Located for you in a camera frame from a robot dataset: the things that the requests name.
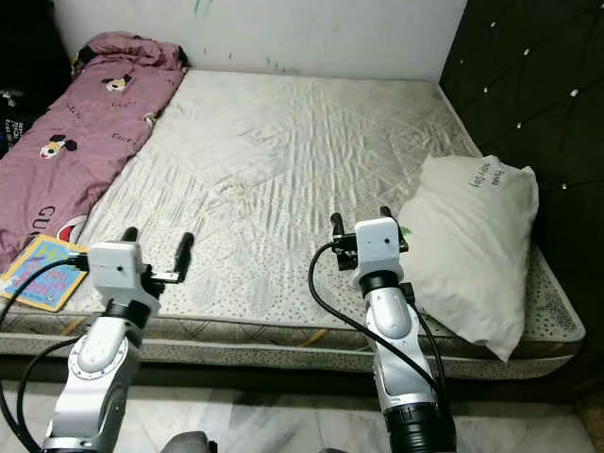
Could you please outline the white quilted mattress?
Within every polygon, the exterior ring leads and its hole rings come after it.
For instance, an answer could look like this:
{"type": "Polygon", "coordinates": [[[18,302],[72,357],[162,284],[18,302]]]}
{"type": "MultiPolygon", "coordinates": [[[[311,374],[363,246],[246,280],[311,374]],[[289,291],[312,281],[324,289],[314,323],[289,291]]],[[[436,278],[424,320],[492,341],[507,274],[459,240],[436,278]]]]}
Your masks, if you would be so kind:
{"type": "Polygon", "coordinates": [[[477,157],[439,87],[422,81],[187,72],[77,244],[136,227],[143,260],[193,262],[147,324],[147,362],[367,374],[368,342],[315,305],[311,255],[328,216],[401,210],[427,157],[477,157]]]}

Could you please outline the pink cartoon print quilt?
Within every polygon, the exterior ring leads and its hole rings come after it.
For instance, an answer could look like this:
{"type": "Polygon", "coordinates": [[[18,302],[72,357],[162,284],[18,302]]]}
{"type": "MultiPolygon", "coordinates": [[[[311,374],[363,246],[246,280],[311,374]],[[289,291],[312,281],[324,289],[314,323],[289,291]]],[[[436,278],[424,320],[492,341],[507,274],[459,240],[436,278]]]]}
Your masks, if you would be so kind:
{"type": "Polygon", "coordinates": [[[100,33],[79,48],[72,83],[0,160],[1,268],[39,234],[78,242],[187,68],[180,44],[130,33],[100,33]]]}

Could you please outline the white pillow with tree print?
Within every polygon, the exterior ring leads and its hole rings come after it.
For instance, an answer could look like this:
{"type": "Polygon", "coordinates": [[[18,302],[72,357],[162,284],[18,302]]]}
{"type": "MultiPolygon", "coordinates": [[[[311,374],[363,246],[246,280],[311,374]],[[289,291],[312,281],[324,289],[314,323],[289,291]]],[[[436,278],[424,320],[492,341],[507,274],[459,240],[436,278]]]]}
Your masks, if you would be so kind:
{"type": "Polygon", "coordinates": [[[525,324],[534,169],[487,157],[427,157],[398,223],[420,310],[462,340],[509,361],[525,324]]]}

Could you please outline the blue yellow children's book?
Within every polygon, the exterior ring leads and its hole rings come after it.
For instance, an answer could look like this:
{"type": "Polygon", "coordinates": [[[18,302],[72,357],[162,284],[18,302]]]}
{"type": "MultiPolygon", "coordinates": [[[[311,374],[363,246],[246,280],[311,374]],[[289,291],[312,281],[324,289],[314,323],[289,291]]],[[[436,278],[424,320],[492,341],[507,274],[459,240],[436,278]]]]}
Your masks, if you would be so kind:
{"type": "MultiPolygon", "coordinates": [[[[12,297],[18,286],[43,266],[56,260],[66,260],[72,254],[81,253],[86,253],[85,246],[39,234],[9,264],[8,269],[1,273],[1,297],[6,299],[12,297]]],[[[17,301],[39,310],[61,310],[87,273],[74,266],[56,266],[48,269],[19,294],[17,301]]]]}

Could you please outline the black tufted headboard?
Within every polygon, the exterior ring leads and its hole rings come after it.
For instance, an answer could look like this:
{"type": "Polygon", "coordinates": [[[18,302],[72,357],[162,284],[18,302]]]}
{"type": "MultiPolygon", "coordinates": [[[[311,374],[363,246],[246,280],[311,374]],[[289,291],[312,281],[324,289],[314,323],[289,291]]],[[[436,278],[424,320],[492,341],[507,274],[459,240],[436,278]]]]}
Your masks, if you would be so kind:
{"type": "Polygon", "coordinates": [[[532,228],[604,362],[604,0],[467,0],[439,79],[480,152],[534,170],[532,228]]]}

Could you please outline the black bag with white print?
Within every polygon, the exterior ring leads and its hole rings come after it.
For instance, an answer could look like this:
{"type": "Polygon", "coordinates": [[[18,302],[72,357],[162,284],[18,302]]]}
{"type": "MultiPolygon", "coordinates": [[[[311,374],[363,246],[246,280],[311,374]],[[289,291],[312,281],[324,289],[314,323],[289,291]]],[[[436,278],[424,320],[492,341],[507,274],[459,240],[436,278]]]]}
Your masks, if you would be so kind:
{"type": "Polygon", "coordinates": [[[19,120],[18,108],[18,104],[23,98],[25,98],[25,92],[17,90],[17,88],[0,90],[0,126],[8,148],[17,143],[19,137],[25,133],[25,125],[22,120],[19,120]]]}

